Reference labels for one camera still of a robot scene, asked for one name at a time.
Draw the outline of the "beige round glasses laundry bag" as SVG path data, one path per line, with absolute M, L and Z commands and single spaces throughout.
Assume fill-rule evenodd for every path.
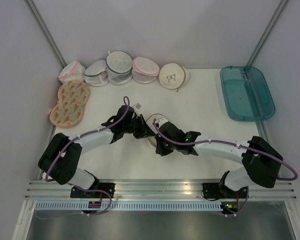
M 160 114 L 160 113 L 154 113 L 152 115 L 150 115 L 147 120 L 146 120 L 146 123 L 147 125 L 150 127 L 150 129 L 152 131 L 154 131 L 154 133 L 157 135 L 158 132 L 154 126 L 154 120 L 157 120 L 157 119 L 160 119 L 160 118 L 166 118 L 168 119 L 165 115 L 163 114 Z M 148 141 L 149 143 L 153 146 L 153 147 L 157 147 L 157 141 L 156 141 L 156 135 L 155 136 L 152 136 L 152 137 L 148 137 Z

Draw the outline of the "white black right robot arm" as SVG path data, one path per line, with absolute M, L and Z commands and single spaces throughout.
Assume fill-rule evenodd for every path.
M 212 156 L 241 164 L 237 170 L 227 170 L 217 184 L 217 198 L 233 198 L 250 185 L 272 189 L 278 180 L 282 156 L 263 138 L 253 136 L 248 141 L 211 139 L 197 131 L 183 132 L 170 121 L 156 120 L 156 150 L 160 156 L 173 151 L 184 155 Z

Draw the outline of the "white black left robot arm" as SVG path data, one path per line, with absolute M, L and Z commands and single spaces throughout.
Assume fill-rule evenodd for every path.
M 97 129 L 74 138 L 56 134 L 38 161 L 38 167 L 48 178 L 59 185 L 71 185 L 71 198 L 106 198 L 112 193 L 102 189 L 99 179 L 87 170 L 78 167 L 81 156 L 93 149 L 110 145 L 132 134 L 135 139 L 154 137 L 156 134 L 146 124 L 143 115 L 135 109 L 122 105 Z

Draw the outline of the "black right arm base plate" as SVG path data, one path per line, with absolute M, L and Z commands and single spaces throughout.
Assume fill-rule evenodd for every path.
M 225 186 L 219 186 L 216 182 L 204 182 L 201 184 L 201 195 L 204 199 L 210 201 L 216 201 L 221 199 L 245 199 L 248 191 L 246 187 L 243 187 L 237 191 L 231 190 Z

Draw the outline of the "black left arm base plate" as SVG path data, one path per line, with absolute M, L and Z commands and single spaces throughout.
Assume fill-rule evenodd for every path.
M 89 189 L 73 186 L 70 198 L 73 199 L 110 199 L 114 197 L 116 184 L 113 182 L 94 183 Z

